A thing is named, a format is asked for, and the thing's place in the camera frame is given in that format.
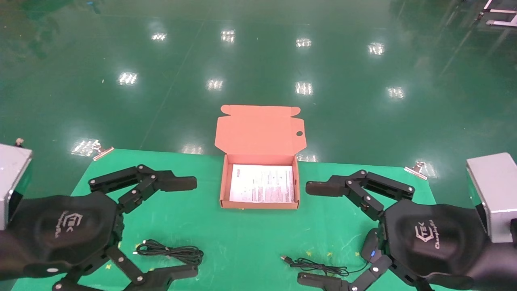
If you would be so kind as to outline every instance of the green table mat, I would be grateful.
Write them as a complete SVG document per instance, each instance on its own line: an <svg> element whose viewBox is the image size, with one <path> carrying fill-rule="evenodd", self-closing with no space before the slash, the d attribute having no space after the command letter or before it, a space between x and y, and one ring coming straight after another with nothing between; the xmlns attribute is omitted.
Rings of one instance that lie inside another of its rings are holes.
<svg viewBox="0 0 517 291"><path fill-rule="evenodd" d="M326 181L365 169L415 188L414 201L434 204L427 181L403 168L300 162L301 197L298 210L221 209L219 189L222 156L115 150L87 169L72 196L89 193L88 180L138 164L154 170L172 170L177 176L196 176L197 189L189 192L157 192L125 216L120 249L144 272L151 268L179 265L166 257L132 255L144 239L168 246L193 244L205 252L196 278L173 282L171 290L312 290L297 283L299 269L288 267L280 256L306 257L316 262L361 268L359 256L368 231L376 226L348 199L309 196L307 181ZM117 199L127 190L111 193ZM388 206L392 200L376 195ZM352 274L353 281L359 274ZM46 279L21 279L14 291L51 290L63 275ZM106 291L123 290L129 280L112 262L83 277L81 284ZM369 291L414 290L388 271Z"/></svg>

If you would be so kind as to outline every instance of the paper document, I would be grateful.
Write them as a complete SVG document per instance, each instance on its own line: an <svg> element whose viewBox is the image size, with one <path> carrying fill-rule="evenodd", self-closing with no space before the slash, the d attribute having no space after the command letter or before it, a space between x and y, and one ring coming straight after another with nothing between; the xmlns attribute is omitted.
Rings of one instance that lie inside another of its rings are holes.
<svg viewBox="0 0 517 291"><path fill-rule="evenodd" d="M233 165L230 201L293 203L293 166Z"/></svg>

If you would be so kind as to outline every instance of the cardboard box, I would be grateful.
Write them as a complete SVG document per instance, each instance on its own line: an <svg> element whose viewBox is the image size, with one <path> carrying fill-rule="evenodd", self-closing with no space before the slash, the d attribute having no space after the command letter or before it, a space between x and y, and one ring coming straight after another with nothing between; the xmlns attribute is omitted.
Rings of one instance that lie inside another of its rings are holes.
<svg viewBox="0 0 517 291"><path fill-rule="evenodd" d="M217 119L216 147L224 156L222 208L298 209L300 185L296 154L307 146L303 120L293 118L298 107L223 105L229 116ZM230 201L234 164L282 165L293 167L293 203L250 203Z"/></svg>

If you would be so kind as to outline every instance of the green epoxy floor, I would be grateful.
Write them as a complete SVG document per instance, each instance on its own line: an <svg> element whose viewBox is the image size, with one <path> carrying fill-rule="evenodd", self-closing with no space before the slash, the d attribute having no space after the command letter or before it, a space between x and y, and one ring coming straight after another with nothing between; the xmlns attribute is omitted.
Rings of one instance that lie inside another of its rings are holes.
<svg viewBox="0 0 517 291"><path fill-rule="evenodd" d="M35 151L27 195L69 194L91 163L70 154L80 139L222 155L221 105L298 106L301 159L421 160L437 201L462 205L467 158L517 158L517 29L473 24L483 5L0 0L0 142Z"/></svg>

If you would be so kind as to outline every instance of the open box lid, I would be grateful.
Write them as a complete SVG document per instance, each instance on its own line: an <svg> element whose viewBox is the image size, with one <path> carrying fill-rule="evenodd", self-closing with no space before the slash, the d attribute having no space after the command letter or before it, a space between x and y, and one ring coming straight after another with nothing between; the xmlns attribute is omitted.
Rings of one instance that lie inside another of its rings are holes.
<svg viewBox="0 0 517 291"><path fill-rule="evenodd" d="M299 107L223 105L216 147L228 155L294 156L307 146Z"/></svg>

